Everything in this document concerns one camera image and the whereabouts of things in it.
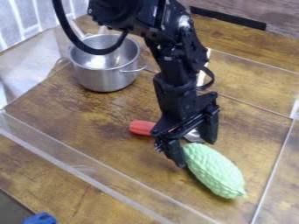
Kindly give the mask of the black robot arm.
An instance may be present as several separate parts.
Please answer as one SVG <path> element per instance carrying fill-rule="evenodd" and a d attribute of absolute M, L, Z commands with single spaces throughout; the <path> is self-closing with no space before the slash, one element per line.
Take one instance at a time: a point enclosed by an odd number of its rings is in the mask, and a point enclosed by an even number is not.
<path fill-rule="evenodd" d="M 214 143 L 220 111 L 217 94 L 202 92 L 210 85 L 197 84 L 197 73 L 213 73 L 204 66 L 206 48 L 190 15 L 177 0 L 87 0 L 87 14 L 98 25 L 144 39 L 160 67 L 153 89 L 161 118 L 150 135 L 156 149 L 184 167 L 180 139 L 196 129 L 202 140 Z"/>

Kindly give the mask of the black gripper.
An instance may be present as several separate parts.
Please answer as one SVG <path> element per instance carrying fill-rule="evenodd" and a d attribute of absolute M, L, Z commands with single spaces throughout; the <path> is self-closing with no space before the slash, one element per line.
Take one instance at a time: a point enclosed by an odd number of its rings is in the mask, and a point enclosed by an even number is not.
<path fill-rule="evenodd" d="M 153 77 L 153 90 L 161 110 L 161 117 L 150 130 L 154 147 L 177 167 L 184 168 L 186 163 L 180 145 L 182 136 L 190 130 L 197 130 L 200 138 L 208 144 L 216 143 L 218 95 L 216 92 L 197 94 L 194 77 L 174 85 L 165 80 L 161 73 Z"/>

